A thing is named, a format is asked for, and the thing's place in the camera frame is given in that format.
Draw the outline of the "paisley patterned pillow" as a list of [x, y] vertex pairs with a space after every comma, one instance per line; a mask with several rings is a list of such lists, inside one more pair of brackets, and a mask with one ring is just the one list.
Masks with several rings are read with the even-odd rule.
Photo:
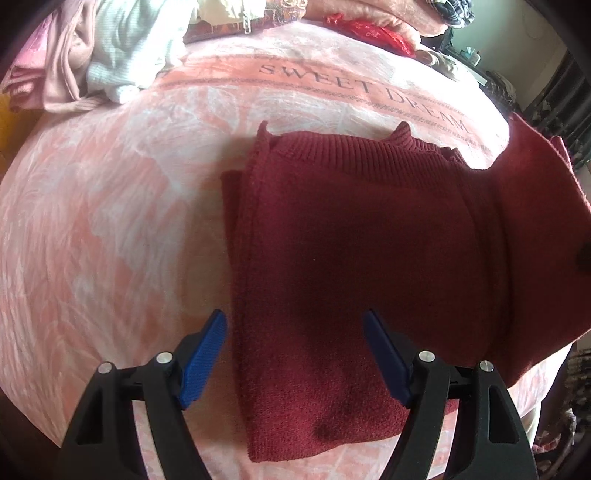
[[205, 0], [191, 13], [184, 43], [250, 35], [301, 20], [308, 1], [298, 0]]

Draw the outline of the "dark floral curtain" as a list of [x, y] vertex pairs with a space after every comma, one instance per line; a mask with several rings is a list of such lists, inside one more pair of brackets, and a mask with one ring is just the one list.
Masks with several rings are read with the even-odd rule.
[[564, 141], [574, 170], [590, 162], [590, 81], [570, 52], [525, 111], [525, 118], [547, 138]]

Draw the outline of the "plaid flannel clothes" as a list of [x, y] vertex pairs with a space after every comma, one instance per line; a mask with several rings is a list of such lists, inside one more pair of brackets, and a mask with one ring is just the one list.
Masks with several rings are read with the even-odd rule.
[[475, 19], [471, 0], [427, 0], [427, 3], [451, 28], [465, 28]]

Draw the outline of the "pink floral bed blanket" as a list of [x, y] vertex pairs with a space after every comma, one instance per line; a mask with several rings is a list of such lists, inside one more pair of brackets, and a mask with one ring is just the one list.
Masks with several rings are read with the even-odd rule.
[[270, 132], [382, 139], [401, 122], [489, 167], [476, 87], [312, 23], [192, 44], [131, 102], [46, 115], [1, 184], [1, 387], [59, 443], [104, 361], [140, 365], [228, 310], [221, 174]]

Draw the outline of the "folded pink fluffy blanket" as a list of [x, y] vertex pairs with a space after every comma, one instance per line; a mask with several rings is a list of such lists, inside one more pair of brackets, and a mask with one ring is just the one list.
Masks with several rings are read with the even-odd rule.
[[421, 43], [422, 37], [436, 37], [448, 29], [427, 1], [415, 0], [310, 0], [304, 18], [324, 21], [334, 14], [388, 28], [414, 47]]

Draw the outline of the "pink garment pile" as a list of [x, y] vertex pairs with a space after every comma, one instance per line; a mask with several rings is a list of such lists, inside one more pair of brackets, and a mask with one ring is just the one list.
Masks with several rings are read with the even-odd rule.
[[87, 112], [107, 102], [88, 91], [96, 1], [66, 1], [36, 28], [1, 83], [10, 108], [53, 114]]

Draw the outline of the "pale blue white garment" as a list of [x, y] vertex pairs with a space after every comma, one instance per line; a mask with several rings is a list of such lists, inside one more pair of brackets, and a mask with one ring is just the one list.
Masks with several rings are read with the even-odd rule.
[[100, 1], [86, 72], [90, 93], [124, 104], [182, 63], [197, 1]]

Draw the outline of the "dark red knit sweater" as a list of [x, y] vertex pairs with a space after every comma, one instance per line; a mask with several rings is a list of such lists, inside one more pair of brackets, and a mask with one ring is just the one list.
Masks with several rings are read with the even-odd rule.
[[507, 385], [590, 328], [590, 206], [559, 137], [519, 117], [485, 170], [460, 152], [260, 127], [222, 177], [235, 387], [254, 462], [398, 435], [363, 337], [376, 310]]

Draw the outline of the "red satin cloth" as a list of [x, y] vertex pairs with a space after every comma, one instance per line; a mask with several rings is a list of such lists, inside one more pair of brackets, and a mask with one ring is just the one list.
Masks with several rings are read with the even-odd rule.
[[329, 29], [403, 57], [414, 58], [415, 47], [403, 35], [366, 20], [346, 20], [341, 13], [324, 19]]

